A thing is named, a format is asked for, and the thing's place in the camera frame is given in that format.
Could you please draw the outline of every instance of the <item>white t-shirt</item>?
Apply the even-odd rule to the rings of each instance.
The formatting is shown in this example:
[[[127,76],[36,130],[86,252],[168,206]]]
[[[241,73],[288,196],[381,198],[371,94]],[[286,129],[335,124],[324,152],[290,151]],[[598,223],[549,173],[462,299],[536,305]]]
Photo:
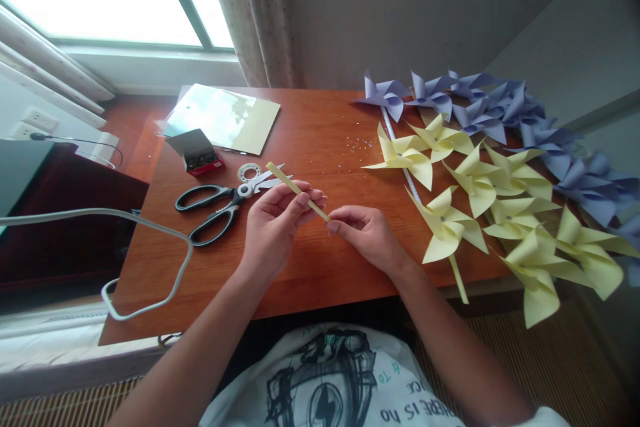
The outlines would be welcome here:
[[[409,346],[348,324],[282,337],[212,401],[200,426],[338,427],[463,423],[433,394]],[[522,426],[565,427],[550,408]]]

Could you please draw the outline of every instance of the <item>graphic print on shirt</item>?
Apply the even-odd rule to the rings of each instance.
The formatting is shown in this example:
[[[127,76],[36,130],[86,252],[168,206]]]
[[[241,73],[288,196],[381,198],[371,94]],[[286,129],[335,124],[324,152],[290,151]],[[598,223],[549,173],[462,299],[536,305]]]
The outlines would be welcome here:
[[[267,381],[265,421],[278,427],[364,424],[377,386],[375,352],[364,332],[329,329],[291,357],[291,365]]]

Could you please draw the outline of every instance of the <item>window frame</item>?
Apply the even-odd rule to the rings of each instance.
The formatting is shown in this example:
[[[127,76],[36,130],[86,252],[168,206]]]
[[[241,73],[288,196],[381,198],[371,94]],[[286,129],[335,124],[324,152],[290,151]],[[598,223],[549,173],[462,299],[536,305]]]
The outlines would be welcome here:
[[[192,0],[178,0],[180,6],[184,10],[191,28],[195,32],[201,47],[196,45],[176,45],[173,43],[144,43],[134,41],[112,41],[112,40],[96,40],[96,39],[76,39],[70,37],[50,37],[45,34],[38,26],[34,25],[30,20],[25,18],[20,12],[14,8],[10,3],[5,0],[0,0],[0,5],[14,14],[17,18],[26,23],[30,28],[35,30],[42,37],[46,38],[52,44],[60,46],[70,47],[111,47],[120,49],[141,49],[141,50],[169,50],[169,51],[184,51],[184,52],[207,52],[207,53],[235,53],[234,48],[227,47],[214,47],[211,43],[211,39],[207,34],[207,30],[200,19],[200,15],[192,2]]]

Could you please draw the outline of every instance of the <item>curtain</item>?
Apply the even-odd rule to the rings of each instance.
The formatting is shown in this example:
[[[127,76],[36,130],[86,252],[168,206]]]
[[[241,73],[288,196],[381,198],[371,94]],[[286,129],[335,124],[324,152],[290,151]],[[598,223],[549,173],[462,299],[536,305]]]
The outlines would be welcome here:
[[[96,102],[114,98],[104,81],[0,6],[0,75],[92,127],[105,125]]]
[[[251,87],[298,87],[289,0],[219,0]]]

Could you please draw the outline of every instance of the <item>roll of tape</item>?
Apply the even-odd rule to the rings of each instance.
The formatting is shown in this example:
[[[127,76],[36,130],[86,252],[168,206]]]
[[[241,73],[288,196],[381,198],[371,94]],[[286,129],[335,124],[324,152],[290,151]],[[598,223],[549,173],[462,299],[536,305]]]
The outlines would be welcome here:
[[[247,172],[251,170],[255,171],[255,175],[252,175],[251,178],[247,178]],[[245,163],[238,169],[238,180],[240,180],[242,183],[249,183],[258,175],[262,175],[262,169],[257,163]]]

